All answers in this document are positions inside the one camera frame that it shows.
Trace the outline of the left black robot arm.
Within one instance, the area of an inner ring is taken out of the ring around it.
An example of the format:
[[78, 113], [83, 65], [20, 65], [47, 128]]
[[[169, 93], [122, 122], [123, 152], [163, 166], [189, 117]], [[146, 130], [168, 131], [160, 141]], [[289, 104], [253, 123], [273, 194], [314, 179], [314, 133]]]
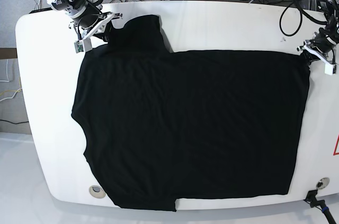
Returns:
[[316, 7], [324, 14], [326, 19], [322, 28], [319, 28], [312, 39], [306, 40], [302, 46], [298, 47], [304, 55], [310, 56], [312, 59], [319, 60], [315, 51], [321, 54], [324, 58], [332, 53], [332, 59], [329, 64], [336, 65], [336, 46], [338, 45], [338, 0], [314, 0]]

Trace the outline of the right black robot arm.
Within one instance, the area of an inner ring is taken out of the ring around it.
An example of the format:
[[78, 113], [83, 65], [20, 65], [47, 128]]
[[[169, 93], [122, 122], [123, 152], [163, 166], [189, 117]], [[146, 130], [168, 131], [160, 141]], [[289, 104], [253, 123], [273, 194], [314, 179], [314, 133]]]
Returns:
[[70, 27], [73, 28], [77, 34], [77, 39], [83, 40], [84, 37], [95, 27], [93, 36], [105, 42], [109, 42], [110, 31], [113, 29], [112, 20], [101, 26], [104, 20], [112, 16], [112, 19], [119, 19], [122, 17], [121, 13], [103, 12], [103, 0], [47, 0], [54, 11], [63, 11], [71, 18]]

